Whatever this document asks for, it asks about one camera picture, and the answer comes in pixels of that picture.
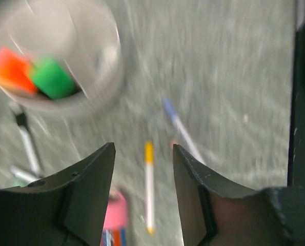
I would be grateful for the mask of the white pen blue cap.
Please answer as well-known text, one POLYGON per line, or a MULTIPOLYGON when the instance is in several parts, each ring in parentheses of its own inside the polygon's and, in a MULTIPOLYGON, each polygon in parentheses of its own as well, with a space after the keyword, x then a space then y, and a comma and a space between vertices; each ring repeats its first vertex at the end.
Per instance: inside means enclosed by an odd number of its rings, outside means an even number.
POLYGON ((176 128, 178 133, 181 135, 183 141, 186 143, 190 154, 201 162, 203 165, 206 165, 203 157, 201 156, 196 144, 194 143, 192 137, 190 136, 189 132, 187 131, 186 127, 183 125, 181 119, 179 118, 177 111, 173 107, 170 100, 165 98, 163 100, 163 107, 165 112, 167 113, 168 117, 170 118, 173 126, 176 128))

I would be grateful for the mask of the black green highlighter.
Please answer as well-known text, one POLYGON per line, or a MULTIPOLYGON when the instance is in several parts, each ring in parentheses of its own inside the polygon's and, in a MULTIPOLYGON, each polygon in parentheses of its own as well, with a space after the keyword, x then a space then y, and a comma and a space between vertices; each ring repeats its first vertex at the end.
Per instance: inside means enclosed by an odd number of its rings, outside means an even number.
POLYGON ((53 57, 40 57, 27 74, 33 84, 50 99, 63 99, 77 90, 72 76, 53 57))

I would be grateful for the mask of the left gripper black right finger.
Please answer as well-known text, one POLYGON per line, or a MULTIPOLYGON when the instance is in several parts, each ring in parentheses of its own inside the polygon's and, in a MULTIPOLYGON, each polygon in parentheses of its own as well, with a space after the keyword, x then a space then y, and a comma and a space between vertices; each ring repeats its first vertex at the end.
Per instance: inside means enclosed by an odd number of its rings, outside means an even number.
POLYGON ((305 188, 253 190, 173 147, 185 245, 305 245, 305 188))

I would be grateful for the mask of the white round pen holder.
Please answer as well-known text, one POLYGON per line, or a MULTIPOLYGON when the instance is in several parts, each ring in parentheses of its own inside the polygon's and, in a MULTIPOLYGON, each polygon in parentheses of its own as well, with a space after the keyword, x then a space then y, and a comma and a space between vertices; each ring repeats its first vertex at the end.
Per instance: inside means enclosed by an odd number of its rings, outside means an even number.
POLYGON ((75 90, 52 99, 4 89, 40 114, 76 117, 97 112, 118 94, 124 80, 115 18, 104 1, 0 1, 0 49, 9 48, 35 65, 54 60, 75 90))

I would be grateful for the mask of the black orange highlighter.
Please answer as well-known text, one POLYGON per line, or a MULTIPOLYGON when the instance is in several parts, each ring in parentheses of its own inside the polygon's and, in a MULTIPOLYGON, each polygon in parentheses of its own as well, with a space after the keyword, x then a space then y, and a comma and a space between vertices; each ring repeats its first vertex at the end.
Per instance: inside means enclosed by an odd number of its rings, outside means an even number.
POLYGON ((23 56, 4 47, 0 49, 0 87, 18 94, 33 96, 37 86, 29 78, 33 64, 23 56))

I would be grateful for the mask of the white pen yellow cap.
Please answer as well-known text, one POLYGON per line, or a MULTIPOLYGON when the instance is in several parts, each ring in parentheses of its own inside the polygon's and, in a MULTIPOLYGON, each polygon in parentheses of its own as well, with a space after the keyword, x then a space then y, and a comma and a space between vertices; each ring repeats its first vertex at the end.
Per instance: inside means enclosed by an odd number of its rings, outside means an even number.
POLYGON ((154 190, 154 149, 153 143, 145 143, 145 189, 146 227, 150 235, 155 232, 155 190, 154 190))

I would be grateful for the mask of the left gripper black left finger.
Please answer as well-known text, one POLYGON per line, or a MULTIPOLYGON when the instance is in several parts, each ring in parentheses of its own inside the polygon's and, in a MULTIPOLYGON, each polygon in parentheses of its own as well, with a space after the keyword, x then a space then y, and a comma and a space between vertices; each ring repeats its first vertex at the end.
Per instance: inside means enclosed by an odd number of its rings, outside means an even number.
POLYGON ((115 145, 25 187, 0 189, 0 245, 99 245, 115 145))

